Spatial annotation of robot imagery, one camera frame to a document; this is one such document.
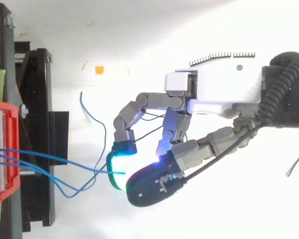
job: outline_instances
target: red plastic box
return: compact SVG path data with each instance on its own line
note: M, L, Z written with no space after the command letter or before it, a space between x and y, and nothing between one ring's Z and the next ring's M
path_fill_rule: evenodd
M19 109L17 106L0 102L0 110L4 112L4 126L5 127L5 138L3 137L3 141L5 142L5 147L9 149L17 149L19 150L19 130L18 130L18 114ZM13 157L19 159L18 153L13 152L5 152L6 156ZM8 159L5 160L7 163L14 163ZM0 189L0 202L14 193L17 188L20 186L20 174L19 168L12 166L4 166L5 170L5 185L4 190Z

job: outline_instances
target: black coiled cable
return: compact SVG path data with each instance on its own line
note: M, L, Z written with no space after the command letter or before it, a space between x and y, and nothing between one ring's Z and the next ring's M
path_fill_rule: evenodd
M299 53L284 52L270 61L271 66L284 66L285 70L266 92L260 103L260 123L271 124L279 103L283 100L295 80L299 78Z

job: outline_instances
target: screw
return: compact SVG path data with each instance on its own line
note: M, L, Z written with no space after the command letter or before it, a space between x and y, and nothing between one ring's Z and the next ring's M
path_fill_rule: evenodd
M236 67L236 69L237 69L238 71L241 71L241 70L243 69L243 66L242 66L242 65L238 65L238 66Z
M46 55L46 62L49 64L53 63L53 57L51 54Z
M8 27L8 28L15 28L15 25L13 23L13 14L12 13L9 13L5 19L4 19L4 22L5 22L5 25Z
M26 115L29 113L29 110L25 107L25 105L20 106L20 114L22 119L25 119Z

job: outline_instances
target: white background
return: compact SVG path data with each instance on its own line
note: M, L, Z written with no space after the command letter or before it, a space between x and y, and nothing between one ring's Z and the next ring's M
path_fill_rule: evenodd
M53 52L53 110L70 111L69 159L88 166L102 151L104 131L84 114L80 91L86 107L108 128L108 153L119 110L140 92L163 92L165 74L187 67L188 61L208 53L256 51L266 65L281 52L299 52L299 0L3 2L16 15L15 40L30 40L32 49ZM96 75L95 66L104 66L104 74ZM136 137L161 121L140 122L134 127ZM198 139L230 124L231 120L196 115L188 136ZM152 134L140 141L138 150L154 156L159 139L160 132ZM74 199L56 190L53 226L33 223L32 232L23 236L299 238L299 165L290 178L285 176L298 155L299 129L262 129L247 148L147 208L130 205L125 193L100 175L95 187ZM72 166L56 167L55 174L76 187L92 176Z

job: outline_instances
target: white plastic housing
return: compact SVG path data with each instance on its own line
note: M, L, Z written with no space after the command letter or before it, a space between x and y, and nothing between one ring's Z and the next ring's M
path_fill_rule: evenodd
M259 103L262 66L256 58L218 58L177 72L197 72L197 99L189 113L211 113L231 119L238 112L234 103Z
M165 76L165 91L187 91L188 72L171 72Z

